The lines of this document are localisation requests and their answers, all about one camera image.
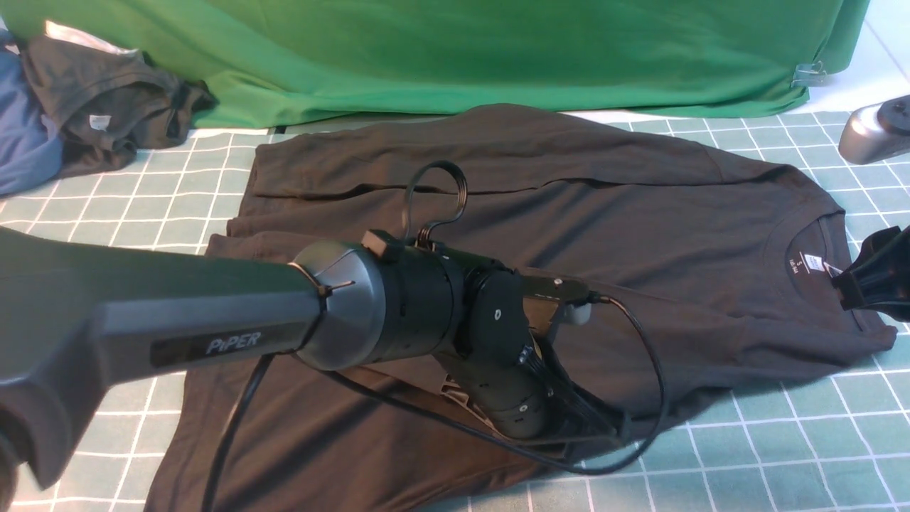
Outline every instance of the size tag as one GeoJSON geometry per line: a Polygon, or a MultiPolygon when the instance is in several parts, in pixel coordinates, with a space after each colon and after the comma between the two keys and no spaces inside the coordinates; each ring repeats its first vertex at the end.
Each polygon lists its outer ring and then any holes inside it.
{"type": "Polygon", "coordinates": [[[92,129],[98,131],[107,131],[107,127],[111,124],[110,116],[89,116],[88,117],[88,126],[92,129]]]}
{"type": "Polygon", "coordinates": [[[824,260],[818,256],[813,256],[812,254],[804,254],[803,258],[805,259],[805,266],[819,272],[826,271],[824,267],[824,260]]]}
{"type": "Polygon", "coordinates": [[[824,267],[828,270],[828,274],[831,277],[836,277],[836,276],[839,276],[842,273],[844,273],[844,271],[838,269],[837,267],[835,267],[833,265],[829,265],[827,262],[824,264],[824,267]]]}

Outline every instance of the piper logo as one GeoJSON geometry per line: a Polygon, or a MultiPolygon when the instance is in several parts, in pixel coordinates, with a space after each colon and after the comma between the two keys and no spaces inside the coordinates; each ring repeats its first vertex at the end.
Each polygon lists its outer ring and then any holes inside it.
{"type": "Polygon", "coordinates": [[[238,350],[254,347],[261,337],[262,333],[247,333],[239,336],[231,336],[227,339],[216,338],[208,344],[206,355],[236,352],[238,350]]]}

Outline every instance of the black cable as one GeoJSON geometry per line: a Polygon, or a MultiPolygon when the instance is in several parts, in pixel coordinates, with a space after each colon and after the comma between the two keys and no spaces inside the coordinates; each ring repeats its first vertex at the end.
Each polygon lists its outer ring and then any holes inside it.
{"type": "Polygon", "coordinates": [[[212,468],[208,472],[208,482],[206,483],[206,492],[202,496],[202,512],[213,512],[215,510],[215,494],[217,493],[218,480],[221,479],[221,472],[224,470],[225,462],[228,460],[228,451],[234,442],[234,436],[243,420],[243,415],[249,408],[249,403],[253,401],[253,395],[262,382],[262,377],[266,375],[268,366],[275,359],[273,353],[263,355],[256,363],[256,368],[250,374],[247,381],[247,387],[244,388],[243,394],[237,399],[234,408],[230,412],[225,429],[221,433],[221,440],[218,442],[218,448],[215,452],[215,458],[212,461],[212,468]]]}
{"type": "Polygon", "coordinates": [[[645,351],[647,351],[648,357],[651,359],[651,363],[654,368],[654,373],[657,376],[657,386],[658,386],[658,390],[659,390],[660,397],[661,397],[660,413],[658,414],[657,421],[654,423],[654,426],[652,427],[651,432],[648,434],[648,436],[645,438],[645,440],[642,441],[642,443],[640,445],[638,445],[638,447],[635,449],[635,451],[628,454],[622,460],[619,460],[608,466],[596,467],[596,468],[586,468],[586,467],[577,467],[577,466],[573,466],[570,464],[566,464],[565,462],[562,462],[561,460],[557,460],[557,459],[547,457],[547,456],[542,456],[538,453],[532,452],[530,450],[526,450],[517,445],[512,445],[512,444],[508,443],[507,441],[503,441],[502,439],[499,439],[498,437],[483,433],[483,432],[476,430],[474,428],[471,428],[467,425],[450,420],[446,416],[438,415],[431,411],[421,409],[420,407],[417,407],[416,405],[408,404],[407,402],[402,402],[402,401],[398,400],[397,398],[393,398],[391,396],[387,396],[385,394],[373,391],[372,389],[369,389],[367,386],[358,384],[337,372],[322,372],[322,373],[324,375],[326,375],[329,379],[335,381],[338,384],[341,384],[341,385],[347,387],[351,391],[362,394],[373,400],[382,402],[383,404],[391,405],[402,411],[406,411],[408,413],[412,413],[414,415],[418,415],[418,416],[439,422],[450,428],[454,428],[455,430],[463,432],[464,434],[471,435],[480,440],[492,443],[492,444],[494,444],[500,448],[503,448],[505,450],[508,450],[516,455],[529,458],[530,460],[537,462],[539,464],[550,466],[550,467],[553,467],[560,471],[565,471],[567,473],[573,473],[576,475],[586,475],[586,476],[609,475],[611,473],[615,473],[617,471],[623,470],[625,467],[627,467],[628,465],[630,465],[633,462],[635,462],[636,460],[638,460],[638,458],[641,457],[644,454],[644,452],[647,451],[647,449],[649,447],[651,447],[651,444],[653,444],[653,442],[657,439],[657,436],[661,433],[661,426],[663,425],[663,422],[666,420],[667,415],[670,413],[670,401],[667,399],[666,383],[663,378],[663,368],[661,366],[660,359],[657,357],[657,351],[654,350],[654,346],[651,344],[651,341],[648,340],[648,337],[645,335],[644,329],[642,328],[641,323],[639,323],[638,319],[635,318],[635,316],[631,312],[629,312],[629,309],[626,308],[625,305],[622,302],[620,302],[619,300],[613,299],[612,297],[607,297],[605,295],[599,295],[599,296],[597,296],[597,301],[601,302],[601,303],[608,303],[608,304],[612,304],[612,305],[616,306],[617,308],[619,308],[619,310],[622,312],[622,314],[624,314],[625,317],[627,319],[629,319],[629,322],[632,324],[632,327],[634,327],[635,331],[638,333],[639,337],[642,339],[642,344],[644,345],[644,349],[645,349],[645,351]]]}

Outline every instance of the silver device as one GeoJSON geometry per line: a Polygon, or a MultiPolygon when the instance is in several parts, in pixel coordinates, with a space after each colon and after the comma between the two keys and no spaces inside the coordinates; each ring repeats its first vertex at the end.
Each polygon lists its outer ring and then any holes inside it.
{"type": "Polygon", "coordinates": [[[847,120],[838,151],[855,165],[910,152],[910,96],[856,110],[847,120]]]}

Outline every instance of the blue shirt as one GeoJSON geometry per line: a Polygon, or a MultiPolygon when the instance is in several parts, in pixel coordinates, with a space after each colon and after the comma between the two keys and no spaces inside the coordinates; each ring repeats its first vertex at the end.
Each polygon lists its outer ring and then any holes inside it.
{"type": "Polygon", "coordinates": [[[0,29],[0,197],[37,187],[63,166],[63,141],[32,95],[19,56],[5,48],[12,43],[0,29]]]}

